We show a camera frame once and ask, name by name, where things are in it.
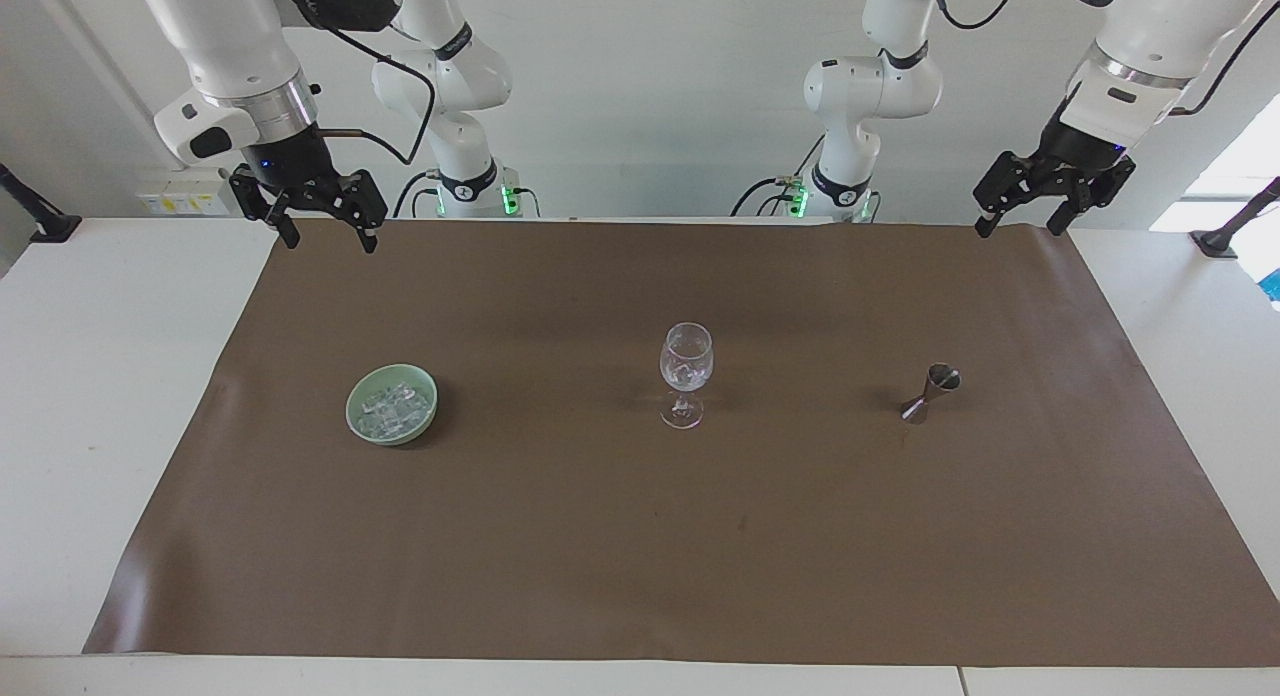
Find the metal jigger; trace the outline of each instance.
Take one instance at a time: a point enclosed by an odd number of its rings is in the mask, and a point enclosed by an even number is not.
[[[929,417],[929,400],[938,400],[960,388],[960,372],[946,363],[929,367],[929,377],[924,381],[924,391],[902,404],[902,421],[924,423]]]

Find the bowl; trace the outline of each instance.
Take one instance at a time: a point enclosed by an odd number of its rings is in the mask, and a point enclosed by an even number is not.
[[[389,389],[389,386],[396,386],[398,383],[403,383],[411,389],[419,391],[422,397],[426,397],[426,418],[422,418],[421,423],[412,427],[407,432],[396,438],[375,438],[361,432],[356,427],[360,421],[361,415],[364,415],[362,406],[369,397],[379,394]],[[361,377],[356,383],[356,388],[351,390],[351,395],[347,395],[347,427],[356,436],[364,438],[365,441],[375,444],[379,447],[398,447],[402,444],[408,444],[413,438],[419,438],[426,431],[428,426],[431,426],[431,418],[435,418],[435,408],[439,403],[439,394],[435,389],[435,380],[429,372],[422,371],[416,365],[396,363],[384,365],[384,367],[376,368],[376,371],[370,372],[369,376]]]

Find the clear glass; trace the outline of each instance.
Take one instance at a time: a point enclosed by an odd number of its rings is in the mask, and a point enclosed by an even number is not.
[[[699,322],[677,322],[667,331],[659,358],[662,377],[672,386],[662,406],[662,421],[672,429],[691,429],[703,421],[703,400],[694,391],[712,377],[716,360],[712,335]]]

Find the white table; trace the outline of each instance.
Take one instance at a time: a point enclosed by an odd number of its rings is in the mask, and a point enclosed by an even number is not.
[[[1144,248],[1184,235],[1074,237],[1280,591],[1280,317],[1235,264],[1189,244],[1161,264]],[[27,656],[0,660],[0,693],[963,693],[950,664],[55,658],[79,651],[271,242],[252,223],[91,219],[68,244],[32,246],[0,280],[0,654]],[[963,676],[969,696],[1280,693],[1280,669]]]

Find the black stand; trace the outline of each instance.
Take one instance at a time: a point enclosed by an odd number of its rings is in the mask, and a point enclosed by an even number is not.
[[[1245,203],[1244,209],[1240,209],[1240,212],[1235,214],[1231,221],[1224,223],[1219,230],[1190,232],[1192,241],[1196,241],[1201,253],[1207,255],[1207,257],[1235,258],[1235,251],[1231,249],[1231,239],[1234,239],[1240,228],[1248,226],[1248,223],[1262,214],[1262,209],[1275,203],[1276,200],[1280,200],[1280,177],[1271,180],[1271,184],[1266,189],[1262,189],[1261,193],[1253,196],[1249,203]]]
[[[32,244],[60,244],[70,239],[72,233],[82,221],[78,216],[60,212],[52,207],[44,196],[23,184],[18,177],[9,171],[5,164],[0,162],[0,186],[13,196],[18,205],[27,210],[36,219],[36,233],[31,235]]]

